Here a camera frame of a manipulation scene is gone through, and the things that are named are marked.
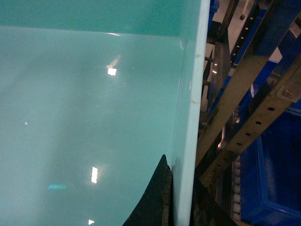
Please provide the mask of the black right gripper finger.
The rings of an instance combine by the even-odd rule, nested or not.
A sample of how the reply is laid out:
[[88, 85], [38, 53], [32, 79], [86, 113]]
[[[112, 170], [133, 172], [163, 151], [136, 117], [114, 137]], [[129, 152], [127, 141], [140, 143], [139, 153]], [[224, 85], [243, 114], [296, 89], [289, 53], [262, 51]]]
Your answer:
[[141, 199], [123, 225], [170, 225], [171, 191], [172, 172], [162, 155]]

